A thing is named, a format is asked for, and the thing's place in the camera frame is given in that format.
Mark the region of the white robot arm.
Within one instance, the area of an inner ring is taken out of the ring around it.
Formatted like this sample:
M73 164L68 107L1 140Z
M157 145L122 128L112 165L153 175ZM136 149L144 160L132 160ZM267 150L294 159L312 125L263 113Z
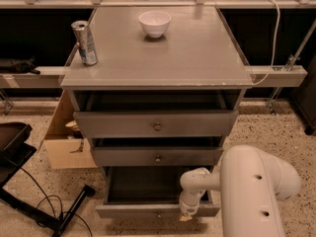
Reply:
M250 145L227 150L217 173L197 168L184 173L180 184L182 221L198 213L206 192L220 192L224 237L285 237L277 203L301 188L292 165Z

